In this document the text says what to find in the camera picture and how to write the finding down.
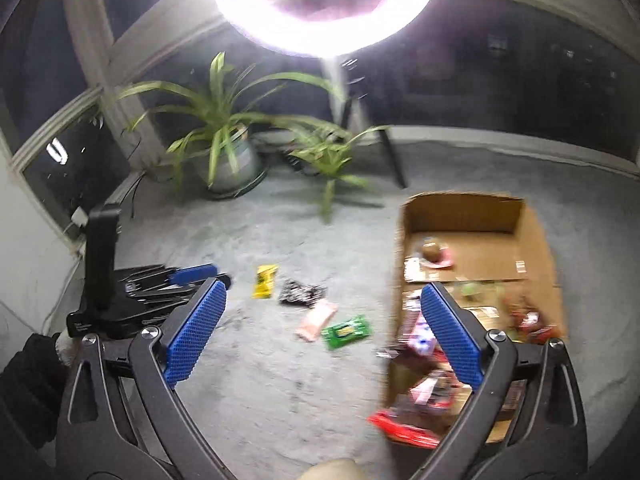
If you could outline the red snack packets in box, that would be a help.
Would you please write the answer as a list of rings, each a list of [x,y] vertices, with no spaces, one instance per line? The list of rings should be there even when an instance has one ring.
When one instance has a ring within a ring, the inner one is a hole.
[[[515,342],[543,344],[562,332],[534,301],[528,281],[449,282],[448,294],[474,315],[485,330],[504,330]],[[422,287],[409,285],[401,295],[394,342],[387,348],[390,368],[404,373],[387,385],[387,414],[399,425],[443,434],[460,413],[471,387],[456,377],[442,347],[421,313]]]

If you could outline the yellow snack packet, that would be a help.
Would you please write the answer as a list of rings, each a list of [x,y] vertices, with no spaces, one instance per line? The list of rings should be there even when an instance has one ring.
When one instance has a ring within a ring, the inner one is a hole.
[[[262,264],[258,266],[253,298],[267,299],[272,296],[278,269],[279,266],[277,264]]]

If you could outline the dark green pot saucer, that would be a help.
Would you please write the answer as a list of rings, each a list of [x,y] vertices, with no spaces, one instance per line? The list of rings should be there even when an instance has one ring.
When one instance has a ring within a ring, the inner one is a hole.
[[[221,167],[206,193],[212,200],[231,200],[256,188],[266,175],[267,168],[260,165],[244,166],[238,172],[233,172],[230,166]]]

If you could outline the round brown pastry packet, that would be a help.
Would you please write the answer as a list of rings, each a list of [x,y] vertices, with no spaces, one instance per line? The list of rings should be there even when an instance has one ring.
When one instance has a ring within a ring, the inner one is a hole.
[[[419,254],[421,263],[430,269],[449,269],[454,266],[451,249],[435,237],[424,238]]]

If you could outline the brown cardboard box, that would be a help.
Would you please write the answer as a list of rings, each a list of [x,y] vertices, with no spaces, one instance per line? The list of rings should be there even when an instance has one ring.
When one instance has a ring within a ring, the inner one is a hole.
[[[421,263],[419,250],[427,237],[449,246],[452,268],[430,269]],[[449,192],[412,196],[400,210],[396,260],[390,345],[402,292],[409,285],[423,288],[433,282],[444,286],[457,281],[528,281],[537,306],[558,324],[559,338],[567,334],[561,287],[544,229],[521,198]],[[405,376],[390,364],[381,410],[388,409],[388,380]]]

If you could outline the dark brown patterned snack packet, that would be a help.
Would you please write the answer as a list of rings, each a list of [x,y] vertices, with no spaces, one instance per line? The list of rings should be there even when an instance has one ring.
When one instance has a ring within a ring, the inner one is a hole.
[[[286,280],[280,290],[279,302],[286,306],[311,309],[326,296],[326,286],[309,285],[296,280]]]

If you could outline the red snack packet front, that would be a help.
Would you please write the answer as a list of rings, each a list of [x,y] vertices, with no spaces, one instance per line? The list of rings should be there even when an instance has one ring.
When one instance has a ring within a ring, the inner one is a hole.
[[[430,430],[400,422],[398,417],[389,410],[376,411],[367,418],[367,421],[397,443],[434,450],[440,442],[440,437]]]

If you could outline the striped green plant pot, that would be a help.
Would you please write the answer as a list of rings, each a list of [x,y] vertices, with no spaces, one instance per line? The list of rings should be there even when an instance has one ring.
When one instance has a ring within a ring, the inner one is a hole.
[[[216,173],[221,167],[230,166],[233,172],[238,172],[244,166],[265,166],[260,154],[254,147],[248,129],[244,127],[235,130],[230,136],[231,150],[228,151],[224,146],[220,148],[214,180]],[[194,144],[194,153],[190,156],[190,163],[195,173],[204,181],[206,188],[214,183],[208,182],[209,174],[209,151],[210,141],[198,141]]]

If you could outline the green snack packet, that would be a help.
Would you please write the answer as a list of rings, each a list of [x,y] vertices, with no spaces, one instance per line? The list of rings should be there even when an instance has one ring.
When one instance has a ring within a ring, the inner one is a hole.
[[[344,348],[353,342],[370,337],[371,334],[370,323],[363,315],[355,315],[321,331],[321,337],[330,350]]]

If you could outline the pink snack stick packet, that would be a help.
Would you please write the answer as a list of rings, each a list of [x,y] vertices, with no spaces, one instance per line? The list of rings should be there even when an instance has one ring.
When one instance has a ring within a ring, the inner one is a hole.
[[[324,298],[318,300],[296,328],[295,335],[307,342],[316,341],[337,310],[334,302]]]

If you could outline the large spider plant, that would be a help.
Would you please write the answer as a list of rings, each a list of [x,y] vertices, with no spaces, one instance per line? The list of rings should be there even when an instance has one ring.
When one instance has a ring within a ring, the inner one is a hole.
[[[212,183],[220,148],[224,146],[228,151],[231,150],[230,136],[235,130],[248,128],[253,124],[282,127],[280,122],[293,117],[320,119],[307,115],[266,114],[257,109],[257,105],[263,100],[282,91],[288,84],[316,87],[339,99],[344,96],[344,93],[326,78],[303,72],[277,72],[249,80],[248,76],[255,67],[248,66],[235,76],[234,81],[228,81],[228,76],[234,73],[234,68],[227,63],[224,52],[219,52],[210,61],[207,87],[204,89],[193,89],[167,80],[146,80],[122,87],[117,91],[115,99],[121,101],[151,92],[165,93],[178,98],[180,102],[177,104],[160,104],[147,108],[128,122],[127,130],[136,131],[142,122],[160,114],[195,119],[198,125],[172,141],[166,148],[172,180],[175,185],[182,185],[184,166],[194,153],[194,144],[198,141],[210,141],[212,144],[209,151],[208,182]]]

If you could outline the small spider plant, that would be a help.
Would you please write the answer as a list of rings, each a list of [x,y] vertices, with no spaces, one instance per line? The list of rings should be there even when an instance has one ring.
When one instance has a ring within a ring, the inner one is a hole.
[[[385,125],[374,126],[353,133],[334,122],[320,119],[293,117],[280,122],[280,125],[292,132],[296,141],[291,155],[306,164],[324,180],[320,200],[320,217],[330,223],[336,190],[340,184],[352,188],[367,188],[368,181],[350,171],[352,151],[358,142],[370,133],[383,132]]]

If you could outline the black light stand leg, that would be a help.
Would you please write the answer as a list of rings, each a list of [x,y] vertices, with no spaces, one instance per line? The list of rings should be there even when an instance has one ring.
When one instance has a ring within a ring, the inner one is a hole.
[[[374,81],[364,73],[355,55],[346,56],[340,61],[340,73],[344,78],[346,90],[340,126],[343,129],[349,127],[356,106],[359,106],[368,119],[373,119],[375,125],[380,125],[378,140],[380,140],[386,159],[393,170],[395,181],[400,188],[408,188],[400,157],[390,137],[390,126],[387,125],[387,119],[392,118],[390,114],[392,107],[386,100],[385,90],[374,88]]]

